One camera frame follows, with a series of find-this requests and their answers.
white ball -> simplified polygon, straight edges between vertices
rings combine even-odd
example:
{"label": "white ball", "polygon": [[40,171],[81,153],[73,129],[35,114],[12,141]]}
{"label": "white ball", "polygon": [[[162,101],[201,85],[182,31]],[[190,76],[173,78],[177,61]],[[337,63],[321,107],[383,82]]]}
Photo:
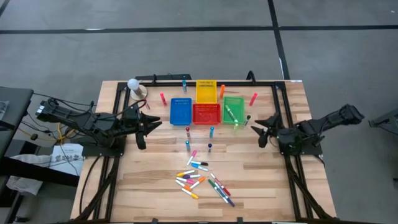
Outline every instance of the white ball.
{"label": "white ball", "polygon": [[130,90],[138,90],[139,88],[139,81],[136,80],[135,78],[130,79],[127,82],[127,86],[129,87]]}

robotic arm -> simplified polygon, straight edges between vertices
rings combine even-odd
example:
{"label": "robotic arm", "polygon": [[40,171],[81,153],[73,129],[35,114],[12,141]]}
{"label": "robotic arm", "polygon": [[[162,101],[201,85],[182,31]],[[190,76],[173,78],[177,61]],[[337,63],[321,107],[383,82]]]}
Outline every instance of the robotic arm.
{"label": "robotic arm", "polygon": [[124,110],[122,119],[115,114],[92,113],[91,107],[84,112],[76,112],[59,105],[55,99],[42,101],[36,112],[37,119],[50,123],[62,123],[83,134],[80,138],[82,146],[99,146],[112,148],[117,138],[128,134],[136,134],[139,149],[146,149],[144,136],[162,124],[156,116],[139,112],[137,103]]}
{"label": "robotic arm", "polygon": [[294,124],[293,128],[285,128],[282,118],[275,114],[265,120],[256,120],[257,124],[267,127],[267,130],[251,126],[260,135],[259,147],[265,147],[267,138],[278,139],[280,151],[289,155],[298,155],[306,142],[319,145],[324,138],[322,132],[339,125],[359,124],[364,116],[352,105],[344,105],[320,119],[310,119]]}

concrete floor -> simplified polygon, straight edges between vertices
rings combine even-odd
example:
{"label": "concrete floor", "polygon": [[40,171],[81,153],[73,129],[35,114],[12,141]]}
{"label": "concrete floor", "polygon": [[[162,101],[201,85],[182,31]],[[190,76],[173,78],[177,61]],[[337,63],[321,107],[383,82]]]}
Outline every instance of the concrete floor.
{"label": "concrete floor", "polygon": [[[280,26],[398,24],[393,0],[274,3]],[[267,1],[11,0],[0,18],[0,30],[236,25],[271,26]],[[345,103],[356,105],[366,119],[397,107],[398,30],[283,31],[281,36],[290,77],[303,80],[314,118]],[[0,68],[1,85],[79,102],[96,101],[103,80],[136,75],[241,79],[253,70],[257,79],[282,78],[273,31],[0,35]],[[33,97],[29,112],[40,100]],[[366,121],[325,135],[326,172],[338,216],[396,223],[392,176],[398,171],[398,138]],[[20,133],[16,138],[26,139]],[[70,195],[29,198],[21,213],[31,214],[31,223],[65,221]],[[6,212],[0,210],[0,221]]]}

wooden table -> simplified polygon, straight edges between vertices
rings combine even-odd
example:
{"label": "wooden table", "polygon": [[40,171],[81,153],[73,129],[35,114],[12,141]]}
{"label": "wooden table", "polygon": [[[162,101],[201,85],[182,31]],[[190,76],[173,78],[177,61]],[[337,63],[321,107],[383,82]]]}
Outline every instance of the wooden table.
{"label": "wooden table", "polygon": [[[117,83],[103,82],[96,112],[112,113]],[[303,83],[286,81],[286,87],[294,122],[310,119]],[[142,111],[160,116],[163,124],[148,135],[147,149],[144,151],[137,148],[135,135],[127,137],[126,150],[119,165],[112,222],[150,222],[152,218],[158,218],[160,222],[234,222],[236,217],[243,217],[244,221],[294,220],[284,159],[272,144],[268,144],[265,149],[259,148],[258,136],[250,128],[250,125],[259,126],[254,120],[266,119],[275,113],[270,87],[226,87],[224,95],[244,97],[245,112],[252,116],[249,124],[237,130],[236,134],[232,132],[233,125],[219,124],[215,126],[214,138],[210,139],[209,126],[190,126],[191,151],[198,150],[195,160],[209,163],[210,171],[199,171],[199,174],[211,178],[210,172],[214,173],[231,192],[235,207],[225,204],[207,180],[193,189],[199,196],[198,200],[182,192],[181,186],[174,181],[177,173],[192,167],[186,166],[190,153],[185,147],[185,126],[173,126],[169,123],[170,99],[191,97],[194,103],[195,88],[188,87],[186,95],[183,94],[182,87],[147,89],[151,110],[144,107]],[[160,100],[160,92],[166,97],[167,107]],[[258,93],[258,97],[254,105],[249,106],[254,92]],[[279,100],[284,112],[280,93]],[[213,144],[211,153],[207,153],[208,143]],[[88,158],[84,161],[71,218],[78,216],[81,189],[94,159]],[[327,213],[335,216],[322,163],[313,156],[302,156],[302,160],[309,191]],[[83,208],[97,191],[101,166],[102,158],[94,166],[88,179]],[[305,217],[302,194],[299,189],[297,192],[301,213]],[[104,217],[107,195],[106,192],[103,197],[100,218]]]}

yellow basket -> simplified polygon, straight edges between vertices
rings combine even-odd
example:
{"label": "yellow basket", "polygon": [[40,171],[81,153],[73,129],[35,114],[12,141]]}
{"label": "yellow basket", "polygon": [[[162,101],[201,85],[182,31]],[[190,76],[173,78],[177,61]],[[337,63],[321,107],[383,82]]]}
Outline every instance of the yellow basket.
{"label": "yellow basket", "polygon": [[197,80],[197,103],[217,103],[216,80]]}

